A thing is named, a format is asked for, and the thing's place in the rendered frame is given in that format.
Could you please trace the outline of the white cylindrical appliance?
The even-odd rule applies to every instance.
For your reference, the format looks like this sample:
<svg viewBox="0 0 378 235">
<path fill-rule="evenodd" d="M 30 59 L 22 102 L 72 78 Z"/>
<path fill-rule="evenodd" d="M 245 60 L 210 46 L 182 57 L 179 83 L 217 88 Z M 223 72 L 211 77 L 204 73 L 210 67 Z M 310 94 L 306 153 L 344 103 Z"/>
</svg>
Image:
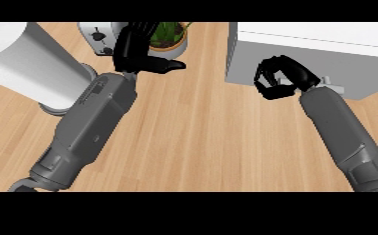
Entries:
<svg viewBox="0 0 378 235">
<path fill-rule="evenodd" d="M 0 22 L 0 85 L 63 116 L 96 78 L 35 22 Z"/>
</svg>

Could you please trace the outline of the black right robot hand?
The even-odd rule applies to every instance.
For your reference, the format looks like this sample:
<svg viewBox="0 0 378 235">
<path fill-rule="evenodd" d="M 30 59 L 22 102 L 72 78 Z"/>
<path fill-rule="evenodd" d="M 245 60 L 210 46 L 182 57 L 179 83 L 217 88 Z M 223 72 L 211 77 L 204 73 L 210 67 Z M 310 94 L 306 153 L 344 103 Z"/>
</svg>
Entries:
<svg viewBox="0 0 378 235">
<path fill-rule="evenodd" d="M 281 85 L 275 73 L 281 71 L 291 81 L 289 85 Z M 319 77 L 288 56 L 273 56 L 264 59 L 257 66 L 254 85 L 258 93 L 267 100 L 281 99 L 294 95 L 295 90 L 307 91 L 320 83 Z"/>
</svg>

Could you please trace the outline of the white drawer cabinet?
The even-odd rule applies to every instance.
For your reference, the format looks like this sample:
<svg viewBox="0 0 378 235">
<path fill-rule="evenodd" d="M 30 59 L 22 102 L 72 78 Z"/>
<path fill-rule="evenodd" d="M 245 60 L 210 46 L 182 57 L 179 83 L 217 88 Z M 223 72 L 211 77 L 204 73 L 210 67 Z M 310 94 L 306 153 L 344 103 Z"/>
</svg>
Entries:
<svg viewBox="0 0 378 235">
<path fill-rule="evenodd" d="M 285 55 L 360 100 L 378 93 L 378 22 L 232 22 L 226 81 L 254 83 L 258 63 Z"/>
</svg>

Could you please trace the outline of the green potted plant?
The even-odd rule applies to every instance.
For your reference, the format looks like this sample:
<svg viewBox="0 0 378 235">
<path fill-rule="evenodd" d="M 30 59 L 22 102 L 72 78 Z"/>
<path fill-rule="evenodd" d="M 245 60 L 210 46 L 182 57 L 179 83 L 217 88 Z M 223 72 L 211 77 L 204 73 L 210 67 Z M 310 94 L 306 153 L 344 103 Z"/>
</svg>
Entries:
<svg viewBox="0 0 378 235">
<path fill-rule="evenodd" d="M 188 29 L 192 23 L 161 22 L 151 37 L 149 55 L 168 60 L 176 59 L 186 51 Z"/>
</svg>

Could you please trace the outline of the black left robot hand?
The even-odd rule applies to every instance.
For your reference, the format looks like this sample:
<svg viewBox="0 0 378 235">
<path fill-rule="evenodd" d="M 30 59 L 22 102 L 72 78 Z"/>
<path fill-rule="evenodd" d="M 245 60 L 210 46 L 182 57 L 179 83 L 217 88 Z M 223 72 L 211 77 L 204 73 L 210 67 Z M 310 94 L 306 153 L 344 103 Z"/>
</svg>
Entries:
<svg viewBox="0 0 378 235">
<path fill-rule="evenodd" d="M 165 74 L 186 68 L 182 61 L 148 55 L 151 37 L 157 28 L 158 22 L 130 22 L 121 29 L 112 54 L 117 72 L 146 71 Z"/>
</svg>

